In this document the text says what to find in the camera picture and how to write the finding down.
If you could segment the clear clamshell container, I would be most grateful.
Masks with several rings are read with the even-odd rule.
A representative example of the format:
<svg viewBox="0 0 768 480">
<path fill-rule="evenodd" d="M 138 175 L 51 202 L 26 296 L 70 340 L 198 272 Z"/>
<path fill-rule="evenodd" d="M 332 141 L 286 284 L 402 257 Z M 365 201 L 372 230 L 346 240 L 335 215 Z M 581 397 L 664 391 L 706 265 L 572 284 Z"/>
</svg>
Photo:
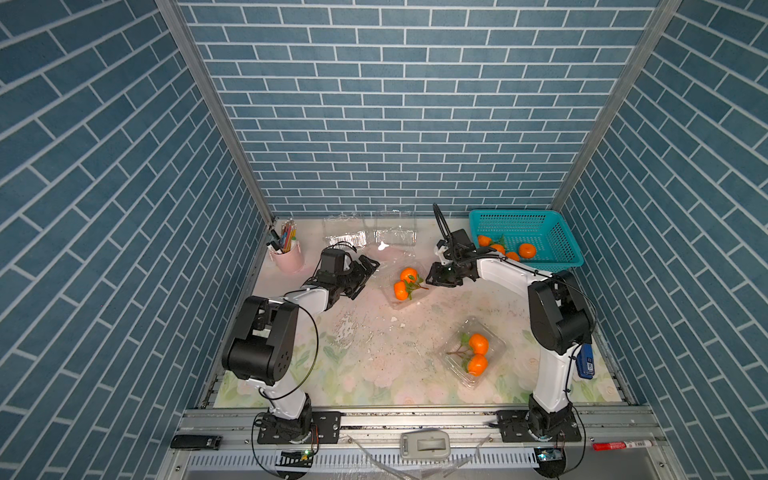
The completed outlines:
<svg viewBox="0 0 768 480">
<path fill-rule="evenodd" d="M 393 286 L 400 280 L 400 273 L 404 268 L 415 268 L 419 275 L 420 280 L 418 283 L 406 283 L 410 292 L 410 298 L 405 301 L 399 301 L 395 298 L 393 292 Z M 427 269 L 426 267 L 416 261 L 399 261 L 387 265 L 383 272 L 380 274 L 379 285 L 385 300 L 395 310 L 401 310 L 411 305 L 417 305 L 420 301 L 429 296 L 436 290 L 435 287 L 426 283 Z"/>
<path fill-rule="evenodd" d="M 367 241 L 367 228 L 362 218 L 355 215 L 340 214 L 322 220 L 324 240 L 327 245 L 347 242 L 354 247 L 364 247 Z"/>
<path fill-rule="evenodd" d="M 446 337 L 436 356 L 463 386 L 474 389 L 500 364 L 506 351 L 501 337 L 469 317 Z"/>
<path fill-rule="evenodd" d="M 379 212 L 372 222 L 370 233 L 374 244 L 413 247 L 417 243 L 418 227 L 412 211 Z"/>
</svg>

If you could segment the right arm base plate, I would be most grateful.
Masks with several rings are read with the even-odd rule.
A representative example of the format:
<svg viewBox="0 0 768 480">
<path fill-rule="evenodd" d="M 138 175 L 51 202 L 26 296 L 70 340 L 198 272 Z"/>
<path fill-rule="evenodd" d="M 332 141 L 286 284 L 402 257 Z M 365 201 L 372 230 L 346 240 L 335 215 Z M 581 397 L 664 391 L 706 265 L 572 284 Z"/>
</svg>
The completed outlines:
<svg viewBox="0 0 768 480">
<path fill-rule="evenodd" d="M 572 407 L 554 413 L 538 408 L 499 410 L 496 419 L 488 426 L 498 429 L 505 443 L 578 442 L 583 439 Z"/>
</svg>

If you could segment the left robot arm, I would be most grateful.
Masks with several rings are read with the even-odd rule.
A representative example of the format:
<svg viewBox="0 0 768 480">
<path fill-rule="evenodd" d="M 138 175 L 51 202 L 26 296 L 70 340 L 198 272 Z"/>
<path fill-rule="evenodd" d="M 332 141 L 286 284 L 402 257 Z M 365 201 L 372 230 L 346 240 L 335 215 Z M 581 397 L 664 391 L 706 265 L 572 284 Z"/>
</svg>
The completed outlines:
<svg viewBox="0 0 768 480">
<path fill-rule="evenodd" d="M 289 373 L 298 323 L 319 328 L 315 317 L 342 297 L 355 299 L 379 269 L 380 262 L 348 242 L 326 247 L 303 285 L 277 298 L 246 298 L 224 342 L 225 370 L 254 387 L 267 401 L 256 419 L 265 443 L 299 443 L 314 434 L 310 396 Z"/>
</svg>

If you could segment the blue stapler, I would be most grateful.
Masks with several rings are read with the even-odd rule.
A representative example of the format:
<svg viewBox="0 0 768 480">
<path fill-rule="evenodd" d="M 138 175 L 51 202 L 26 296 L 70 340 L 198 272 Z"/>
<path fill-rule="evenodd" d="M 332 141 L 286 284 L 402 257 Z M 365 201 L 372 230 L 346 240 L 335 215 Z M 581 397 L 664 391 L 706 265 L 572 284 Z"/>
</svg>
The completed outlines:
<svg viewBox="0 0 768 480">
<path fill-rule="evenodd" d="M 576 355 L 576 367 L 581 379 L 592 380 L 595 376 L 595 363 L 592 345 L 582 344 Z"/>
</svg>

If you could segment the teal plastic basket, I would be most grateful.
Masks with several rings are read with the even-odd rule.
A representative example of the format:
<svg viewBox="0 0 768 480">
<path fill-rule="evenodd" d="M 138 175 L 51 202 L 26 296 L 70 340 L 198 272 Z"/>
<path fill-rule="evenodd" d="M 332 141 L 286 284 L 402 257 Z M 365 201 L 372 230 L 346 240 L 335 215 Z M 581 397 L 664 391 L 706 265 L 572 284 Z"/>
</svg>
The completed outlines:
<svg viewBox="0 0 768 480">
<path fill-rule="evenodd" d="M 479 235 L 490 237 L 492 244 L 505 247 L 506 253 L 522 243 L 537 248 L 531 267 L 551 272 L 580 267 L 581 249 L 564 218 L 551 210 L 473 210 L 469 215 L 471 238 L 478 245 Z"/>
</svg>

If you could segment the pink pen cup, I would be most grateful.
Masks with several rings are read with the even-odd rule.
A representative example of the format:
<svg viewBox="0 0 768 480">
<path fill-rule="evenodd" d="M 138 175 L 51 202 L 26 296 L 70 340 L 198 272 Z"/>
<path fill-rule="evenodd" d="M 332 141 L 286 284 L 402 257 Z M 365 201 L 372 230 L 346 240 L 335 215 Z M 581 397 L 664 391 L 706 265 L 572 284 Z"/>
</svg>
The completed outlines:
<svg viewBox="0 0 768 480">
<path fill-rule="evenodd" d="M 282 273 L 297 273 L 304 266 L 304 255 L 298 240 L 292 242 L 291 249 L 287 252 L 275 250 L 272 244 L 268 245 L 267 252 L 273 263 Z"/>
</svg>

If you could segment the red marker pen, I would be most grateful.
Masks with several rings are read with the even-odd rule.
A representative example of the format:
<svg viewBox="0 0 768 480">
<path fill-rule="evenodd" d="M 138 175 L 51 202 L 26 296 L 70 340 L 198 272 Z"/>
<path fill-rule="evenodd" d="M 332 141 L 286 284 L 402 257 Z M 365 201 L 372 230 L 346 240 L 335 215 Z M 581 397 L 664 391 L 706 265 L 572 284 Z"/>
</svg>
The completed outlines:
<svg viewBox="0 0 768 480">
<path fill-rule="evenodd" d="M 637 440 L 637 441 L 616 441 L 616 442 L 601 442 L 593 443 L 592 448 L 594 451 L 613 451 L 624 449 L 646 449 L 653 446 L 653 442 L 650 440 Z"/>
</svg>

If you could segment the clear clamshell container back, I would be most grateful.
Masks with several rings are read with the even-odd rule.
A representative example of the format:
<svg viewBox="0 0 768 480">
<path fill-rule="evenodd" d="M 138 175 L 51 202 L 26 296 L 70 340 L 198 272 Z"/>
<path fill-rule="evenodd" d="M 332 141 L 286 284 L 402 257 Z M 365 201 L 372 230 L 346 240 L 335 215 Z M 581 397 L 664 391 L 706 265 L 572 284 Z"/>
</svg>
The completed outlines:
<svg viewBox="0 0 768 480">
<path fill-rule="evenodd" d="M 412 211 L 379 212 L 372 222 L 370 233 L 374 244 L 413 247 L 417 243 L 418 227 Z"/>
</svg>

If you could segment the black device on rail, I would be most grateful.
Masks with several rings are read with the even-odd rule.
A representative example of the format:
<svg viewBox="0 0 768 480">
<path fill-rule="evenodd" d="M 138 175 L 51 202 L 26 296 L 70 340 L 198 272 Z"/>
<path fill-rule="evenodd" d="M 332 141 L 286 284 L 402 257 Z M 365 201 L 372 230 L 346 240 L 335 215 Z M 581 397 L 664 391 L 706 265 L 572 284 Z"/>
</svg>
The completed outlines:
<svg viewBox="0 0 768 480">
<path fill-rule="evenodd" d="M 220 435 L 178 434 L 172 438 L 170 448 L 183 451 L 216 451 L 220 448 L 222 439 Z"/>
</svg>

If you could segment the clear clamshell container front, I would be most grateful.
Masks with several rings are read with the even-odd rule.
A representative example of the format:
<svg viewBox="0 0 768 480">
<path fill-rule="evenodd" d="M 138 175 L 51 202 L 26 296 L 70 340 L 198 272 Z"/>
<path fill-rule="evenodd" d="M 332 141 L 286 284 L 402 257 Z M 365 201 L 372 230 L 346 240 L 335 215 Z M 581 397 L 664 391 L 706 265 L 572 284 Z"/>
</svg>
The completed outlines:
<svg viewBox="0 0 768 480">
<path fill-rule="evenodd" d="M 463 386 L 474 389 L 500 364 L 506 351 L 501 337 L 469 317 L 446 337 L 436 356 Z"/>
</svg>

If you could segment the pens in cup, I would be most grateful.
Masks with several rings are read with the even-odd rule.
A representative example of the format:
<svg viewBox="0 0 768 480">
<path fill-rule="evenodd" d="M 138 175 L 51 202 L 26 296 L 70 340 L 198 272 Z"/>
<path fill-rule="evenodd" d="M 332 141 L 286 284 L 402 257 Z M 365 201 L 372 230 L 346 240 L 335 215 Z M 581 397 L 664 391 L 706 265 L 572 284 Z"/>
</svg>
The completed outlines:
<svg viewBox="0 0 768 480">
<path fill-rule="evenodd" d="M 280 226 L 268 230 L 268 246 L 277 254 L 285 254 L 292 250 L 296 240 L 296 223 L 293 219 L 284 221 Z"/>
</svg>

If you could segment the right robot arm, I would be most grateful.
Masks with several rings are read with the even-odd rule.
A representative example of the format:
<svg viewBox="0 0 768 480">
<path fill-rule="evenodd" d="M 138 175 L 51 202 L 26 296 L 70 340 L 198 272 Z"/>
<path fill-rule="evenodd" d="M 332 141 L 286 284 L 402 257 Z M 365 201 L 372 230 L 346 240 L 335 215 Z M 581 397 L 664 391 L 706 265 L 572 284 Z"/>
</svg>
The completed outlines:
<svg viewBox="0 0 768 480">
<path fill-rule="evenodd" d="M 482 279 L 527 298 L 539 366 L 525 420 L 534 439 L 554 439 L 576 418 L 571 400 L 574 365 L 581 349 L 592 342 L 595 328 L 587 299 L 573 285 L 570 272 L 538 270 L 490 247 L 479 247 L 465 230 L 450 229 L 438 205 L 433 213 L 442 239 L 435 247 L 438 260 L 427 275 L 428 284 L 453 288 L 466 279 Z"/>
</svg>

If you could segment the orange front container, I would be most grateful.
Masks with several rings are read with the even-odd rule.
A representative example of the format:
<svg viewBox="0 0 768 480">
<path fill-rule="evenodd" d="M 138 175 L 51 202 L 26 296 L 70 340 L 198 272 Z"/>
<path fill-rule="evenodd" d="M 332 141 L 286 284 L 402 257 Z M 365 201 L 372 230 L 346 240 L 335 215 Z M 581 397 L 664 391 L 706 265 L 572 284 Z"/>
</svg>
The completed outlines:
<svg viewBox="0 0 768 480">
<path fill-rule="evenodd" d="M 466 372 L 474 377 L 481 376 L 488 367 L 485 355 L 475 354 L 466 362 Z"/>
<path fill-rule="evenodd" d="M 475 355 L 486 355 L 489 350 L 489 341 L 484 335 L 476 333 L 470 337 L 469 346 Z"/>
</svg>

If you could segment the grey tape dispenser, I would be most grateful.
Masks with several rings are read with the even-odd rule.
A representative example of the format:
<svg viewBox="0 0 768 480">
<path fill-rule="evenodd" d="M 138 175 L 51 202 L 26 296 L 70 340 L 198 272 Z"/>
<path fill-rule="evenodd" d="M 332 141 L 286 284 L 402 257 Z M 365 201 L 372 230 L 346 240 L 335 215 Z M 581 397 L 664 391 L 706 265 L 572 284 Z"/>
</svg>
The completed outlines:
<svg viewBox="0 0 768 480">
<path fill-rule="evenodd" d="M 450 437 L 440 429 L 405 432 L 399 446 L 401 457 L 409 461 L 442 461 L 451 454 Z"/>
</svg>

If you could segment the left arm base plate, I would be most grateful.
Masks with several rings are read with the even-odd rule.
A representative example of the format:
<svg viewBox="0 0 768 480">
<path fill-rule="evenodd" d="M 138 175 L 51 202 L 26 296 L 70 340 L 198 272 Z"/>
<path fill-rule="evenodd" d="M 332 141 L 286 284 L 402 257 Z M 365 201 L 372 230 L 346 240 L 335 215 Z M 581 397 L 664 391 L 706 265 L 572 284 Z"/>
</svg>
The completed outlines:
<svg viewBox="0 0 768 480">
<path fill-rule="evenodd" d="M 336 444 L 342 414 L 339 411 L 317 411 L 301 414 L 298 419 L 282 419 L 265 413 L 255 422 L 254 437 L 260 445 L 319 442 Z"/>
</svg>

